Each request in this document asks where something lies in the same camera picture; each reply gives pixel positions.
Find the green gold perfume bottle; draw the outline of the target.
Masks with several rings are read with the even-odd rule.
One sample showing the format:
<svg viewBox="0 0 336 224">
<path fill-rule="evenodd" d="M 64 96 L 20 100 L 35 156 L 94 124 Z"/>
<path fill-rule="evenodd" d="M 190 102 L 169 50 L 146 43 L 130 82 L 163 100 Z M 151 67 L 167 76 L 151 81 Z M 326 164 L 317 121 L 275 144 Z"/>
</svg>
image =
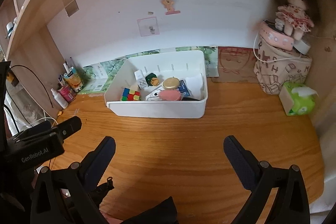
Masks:
<svg viewBox="0 0 336 224">
<path fill-rule="evenodd" d="M 158 86 L 159 85 L 159 79 L 157 75 L 154 73 L 149 73 L 146 77 L 146 82 L 149 86 Z"/>
</svg>

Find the colourful rubik's cube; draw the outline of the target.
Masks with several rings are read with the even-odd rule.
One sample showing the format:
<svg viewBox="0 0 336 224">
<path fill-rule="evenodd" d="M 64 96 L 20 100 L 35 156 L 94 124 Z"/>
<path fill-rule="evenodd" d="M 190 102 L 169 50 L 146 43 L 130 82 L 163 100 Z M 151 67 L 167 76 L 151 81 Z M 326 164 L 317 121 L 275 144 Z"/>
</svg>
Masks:
<svg viewBox="0 0 336 224">
<path fill-rule="evenodd" d="M 121 101 L 139 101 L 140 96 L 141 94 L 139 91 L 130 88 L 124 88 L 121 95 Z"/>
</svg>

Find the white plastic adapter piece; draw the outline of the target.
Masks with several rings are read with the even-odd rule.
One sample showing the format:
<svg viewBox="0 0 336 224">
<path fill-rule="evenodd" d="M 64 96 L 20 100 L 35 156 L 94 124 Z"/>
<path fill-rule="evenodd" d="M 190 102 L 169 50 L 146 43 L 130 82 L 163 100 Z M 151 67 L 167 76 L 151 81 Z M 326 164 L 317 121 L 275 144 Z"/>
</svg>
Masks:
<svg viewBox="0 0 336 224">
<path fill-rule="evenodd" d="M 198 73 L 196 76 L 193 77 L 186 77 L 185 83 L 192 98 L 195 98 L 197 100 L 203 99 L 202 90 L 204 82 L 201 73 Z"/>
</svg>

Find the white lotion bottle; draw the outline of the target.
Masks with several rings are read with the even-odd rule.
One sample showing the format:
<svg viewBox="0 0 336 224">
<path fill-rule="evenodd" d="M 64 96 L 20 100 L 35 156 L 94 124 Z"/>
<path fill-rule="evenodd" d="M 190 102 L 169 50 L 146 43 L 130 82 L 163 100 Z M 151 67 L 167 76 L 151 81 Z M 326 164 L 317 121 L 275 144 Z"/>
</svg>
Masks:
<svg viewBox="0 0 336 224">
<path fill-rule="evenodd" d="M 66 109 L 68 107 L 68 102 L 63 98 L 63 96 L 53 88 L 51 88 L 51 92 L 55 101 L 62 107 L 62 109 Z"/>
</svg>

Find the pink snack packet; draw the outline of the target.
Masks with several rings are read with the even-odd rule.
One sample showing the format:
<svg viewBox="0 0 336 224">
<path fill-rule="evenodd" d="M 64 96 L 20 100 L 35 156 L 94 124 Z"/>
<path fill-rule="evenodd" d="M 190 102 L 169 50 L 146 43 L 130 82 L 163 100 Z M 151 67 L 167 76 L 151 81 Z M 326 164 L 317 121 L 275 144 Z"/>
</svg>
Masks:
<svg viewBox="0 0 336 224">
<path fill-rule="evenodd" d="M 75 91 L 69 85 L 61 86 L 58 92 L 68 103 L 72 102 L 76 97 Z"/>
</svg>

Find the white plastic storage bin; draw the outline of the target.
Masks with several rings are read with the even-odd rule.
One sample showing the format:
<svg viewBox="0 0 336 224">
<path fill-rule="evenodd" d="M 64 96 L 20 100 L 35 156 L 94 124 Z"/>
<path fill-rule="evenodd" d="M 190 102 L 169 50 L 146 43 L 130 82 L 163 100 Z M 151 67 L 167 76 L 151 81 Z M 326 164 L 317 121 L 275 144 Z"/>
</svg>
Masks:
<svg viewBox="0 0 336 224">
<path fill-rule="evenodd" d="M 207 98 L 200 50 L 129 58 L 104 94 L 114 114 L 141 118 L 201 118 Z"/>
</svg>

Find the brown haired rag doll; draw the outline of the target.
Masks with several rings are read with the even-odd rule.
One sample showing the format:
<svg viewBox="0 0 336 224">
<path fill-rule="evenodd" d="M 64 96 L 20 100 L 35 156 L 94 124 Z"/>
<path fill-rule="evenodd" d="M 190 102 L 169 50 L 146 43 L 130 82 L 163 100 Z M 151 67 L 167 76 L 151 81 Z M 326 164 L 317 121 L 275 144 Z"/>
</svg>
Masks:
<svg viewBox="0 0 336 224">
<path fill-rule="evenodd" d="M 275 0 L 276 16 L 284 22 L 284 33 L 299 41 L 320 21 L 317 0 Z"/>
</svg>

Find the orange juice carton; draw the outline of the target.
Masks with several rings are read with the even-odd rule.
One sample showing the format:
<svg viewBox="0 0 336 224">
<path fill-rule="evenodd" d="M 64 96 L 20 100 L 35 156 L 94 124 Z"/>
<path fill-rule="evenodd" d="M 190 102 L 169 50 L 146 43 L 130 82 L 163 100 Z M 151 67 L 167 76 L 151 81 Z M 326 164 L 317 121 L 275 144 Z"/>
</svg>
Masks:
<svg viewBox="0 0 336 224">
<path fill-rule="evenodd" d="M 80 92 L 83 88 L 83 82 L 77 70 L 74 67 L 69 67 L 66 63 L 64 63 L 64 68 L 66 70 L 63 75 L 64 79 L 75 92 Z"/>
</svg>

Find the green landscape poster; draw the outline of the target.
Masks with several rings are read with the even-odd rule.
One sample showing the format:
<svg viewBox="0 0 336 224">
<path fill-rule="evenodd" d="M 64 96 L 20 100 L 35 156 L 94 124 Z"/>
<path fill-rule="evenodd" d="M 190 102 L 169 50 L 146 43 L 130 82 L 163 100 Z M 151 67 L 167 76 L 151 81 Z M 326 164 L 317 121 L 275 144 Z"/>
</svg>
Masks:
<svg viewBox="0 0 336 224">
<path fill-rule="evenodd" d="M 165 52 L 194 51 L 200 50 L 205 56 L 206 76 L 218 77 L 218 47 L 217 46 L 192 46 L 192 47 L 173 47 L 165 49 L 157 49 L 151 51 L 143 51 L 133 53 L 131 55 L 122 56 L 113 60 L 108 60 L 83 68 L 78 68 L 79 75 L 84 83 L 80 94 L 96 94 L 107 91 L 112 80 L 125 60 L 131 57 L 154 55 Z"/>
</svg>

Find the blue white tube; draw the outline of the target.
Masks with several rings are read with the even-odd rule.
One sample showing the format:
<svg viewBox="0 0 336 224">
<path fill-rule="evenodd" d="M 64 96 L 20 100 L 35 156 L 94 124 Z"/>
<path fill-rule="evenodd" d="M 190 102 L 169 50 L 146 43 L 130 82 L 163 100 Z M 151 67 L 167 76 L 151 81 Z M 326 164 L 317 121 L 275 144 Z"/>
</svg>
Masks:
<svg viewBox="0 0 336 224">
<path fill-rule="evenodd" d="M 66 84 L 63 75 L 59 75 L 58 82 L 60 83 L 61 86 L 64 86 Z"/>
</svg>

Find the green tissue pack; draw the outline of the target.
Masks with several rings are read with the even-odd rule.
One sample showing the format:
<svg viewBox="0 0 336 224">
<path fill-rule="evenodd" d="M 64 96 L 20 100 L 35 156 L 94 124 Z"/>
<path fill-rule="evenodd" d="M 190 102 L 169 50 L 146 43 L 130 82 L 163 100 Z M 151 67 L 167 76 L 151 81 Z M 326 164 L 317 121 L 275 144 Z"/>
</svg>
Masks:
<svg viewBox="0 0 336 224">
<path fill-rule="evenodd" d="M 318 93 L 304 84 L 285 82 L 278 96 L 285 114 L 297 116 L 312 112 Z"/>
</svg>

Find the brown cardboard drawing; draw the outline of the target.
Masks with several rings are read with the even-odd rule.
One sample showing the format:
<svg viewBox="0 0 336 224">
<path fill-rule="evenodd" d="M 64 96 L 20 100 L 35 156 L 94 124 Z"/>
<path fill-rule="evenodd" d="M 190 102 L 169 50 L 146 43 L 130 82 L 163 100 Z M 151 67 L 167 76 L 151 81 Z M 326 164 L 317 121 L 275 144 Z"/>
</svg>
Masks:
<svg viewBox="0 0 336 224">
<path fill-rule="evenodd" d="M 219 47 L 218 51 L 219 76 L 211 78 L 213 83 L 258 83 L 252 48 Z"/>
</svg>

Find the pink pencil case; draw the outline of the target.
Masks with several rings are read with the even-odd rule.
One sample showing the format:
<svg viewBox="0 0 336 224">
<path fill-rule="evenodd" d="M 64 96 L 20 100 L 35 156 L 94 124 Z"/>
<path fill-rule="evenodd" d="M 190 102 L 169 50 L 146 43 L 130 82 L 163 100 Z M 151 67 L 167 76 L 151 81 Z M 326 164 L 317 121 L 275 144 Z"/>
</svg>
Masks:
<svg viewBox="0 0 336 224">
<path fill-rule="evenodd" d="M 271 46 L 282 50 L 291 51 L 293 49 L 294 39 L 291 36 L 279 31 L 273 22 L 264 20 L 261 23 L 260 36 Z"/>
</svg>

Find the white power adapter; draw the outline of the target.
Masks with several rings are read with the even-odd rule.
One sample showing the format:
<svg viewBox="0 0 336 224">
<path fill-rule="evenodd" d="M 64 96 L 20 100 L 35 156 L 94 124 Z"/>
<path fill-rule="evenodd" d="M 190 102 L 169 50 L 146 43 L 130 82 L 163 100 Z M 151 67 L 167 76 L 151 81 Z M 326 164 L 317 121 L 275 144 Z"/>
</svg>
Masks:
<svg viewBox="0 0 336 224">
<path fill-rule="evenodd" d="M 145 76 L 142 73 L 142 70 L 137 70 L 134 72 L 134 77 L 137 81 L 138 87 L 143 90 L 144 88 L 148 87 L 148 84 L 146 82 Z"/>
</svg>

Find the beige soap block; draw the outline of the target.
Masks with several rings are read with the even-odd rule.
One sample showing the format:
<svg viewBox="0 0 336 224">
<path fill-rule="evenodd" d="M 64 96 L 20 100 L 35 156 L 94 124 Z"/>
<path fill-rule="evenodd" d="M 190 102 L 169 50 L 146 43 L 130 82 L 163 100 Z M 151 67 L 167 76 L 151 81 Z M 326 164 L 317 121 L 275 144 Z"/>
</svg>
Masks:
<svg viewBox="0 0 336 224">
<path fill-rule="evenodd" d="M 139 91 L 140 90 L 140 88 L 138 86 L 138 83 L 134 83 L 134 84 L 130 85 L 129 88 L 130 88 L 130 90 L 135 90 L 135 91 Z"/>
</svg>

